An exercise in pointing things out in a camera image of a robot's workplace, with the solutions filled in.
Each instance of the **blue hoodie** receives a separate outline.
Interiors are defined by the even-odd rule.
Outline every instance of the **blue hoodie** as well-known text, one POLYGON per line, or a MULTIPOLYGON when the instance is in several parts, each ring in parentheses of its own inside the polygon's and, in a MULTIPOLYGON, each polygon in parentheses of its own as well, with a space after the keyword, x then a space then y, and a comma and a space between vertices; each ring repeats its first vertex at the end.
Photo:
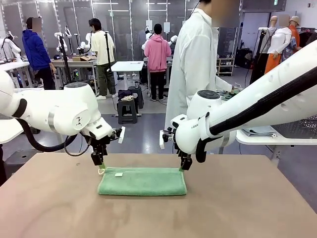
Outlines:
POLYGON ((23 31, 23 45, 26 56, 33 70, 49 67, 51 59, 43 45, 41 37, 32 30, 23 31))

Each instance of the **white sneaker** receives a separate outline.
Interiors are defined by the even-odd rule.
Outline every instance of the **white sneaker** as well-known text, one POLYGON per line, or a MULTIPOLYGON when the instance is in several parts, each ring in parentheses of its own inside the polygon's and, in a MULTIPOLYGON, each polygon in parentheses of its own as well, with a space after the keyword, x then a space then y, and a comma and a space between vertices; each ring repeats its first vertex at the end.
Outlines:
POLYGON ((97 100, 106 100, 107 98, 106 98, 106 96, 99 95, 99 96, 96 97, 96 99, 97 100))

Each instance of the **folded towel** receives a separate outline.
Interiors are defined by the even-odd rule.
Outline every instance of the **folded towel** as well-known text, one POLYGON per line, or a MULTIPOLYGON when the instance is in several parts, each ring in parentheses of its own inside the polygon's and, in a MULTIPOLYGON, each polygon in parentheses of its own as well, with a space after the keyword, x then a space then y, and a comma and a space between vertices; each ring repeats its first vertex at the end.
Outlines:
POLYGON ((106 168, 98 186, 100 195, 185 195, 183 172, 177 168, 106 168))
POLYGON ((242 129, 242 131, 250 137, 276 137, 276 130, 271 126, 259 126, 242 129))

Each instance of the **gray stool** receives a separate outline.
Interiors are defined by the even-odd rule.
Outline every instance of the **gray stool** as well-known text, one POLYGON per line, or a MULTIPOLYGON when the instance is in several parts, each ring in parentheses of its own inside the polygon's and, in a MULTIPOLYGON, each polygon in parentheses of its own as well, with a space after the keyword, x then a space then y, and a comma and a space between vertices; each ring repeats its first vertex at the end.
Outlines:
POLYGON ((9 179, 12 174, 17 172, 26 162, 29 161, 36 153, 39 153, 36 149, 31 150, 18 150, 14 152, 7 160, 4 162, 4 170, 6 178, 9 179))
POLYGON ((131 86, 131 87, 128 88, 128 90, 130 90, 132 93, 138 94, 139 108, 142 109, 143 105, 144 105, 144 100, 143 100, 141 87, 139 86, 139 87, 136 88, 134 86, 131 86))
POLYGON ((134 100, 130 101, 130 102, 125 102, 125 101, 118 101, 118 123, 119 124, 123 124, 124 122, 127 123, 137 123, 138 122, 138 115, 135 109, 135 102, 134 100), (126 112, 129 110, 129 116, 125 116, 126 112))

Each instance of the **hand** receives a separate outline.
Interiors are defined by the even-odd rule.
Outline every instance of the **hand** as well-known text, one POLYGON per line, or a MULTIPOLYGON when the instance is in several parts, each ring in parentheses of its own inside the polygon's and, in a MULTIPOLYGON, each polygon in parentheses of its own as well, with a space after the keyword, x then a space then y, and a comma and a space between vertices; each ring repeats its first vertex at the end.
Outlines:
POLYGON ((53 74, 56 74, 56 68, 53 66, 53 67, 51 67, 51 70, 53 71, 53 74))
POLYGON ((275 53, 273 54, 273 60, 275 60, 275 59, 277 58, 277 56, 278 56, 278 52, 275 52, 275 53))

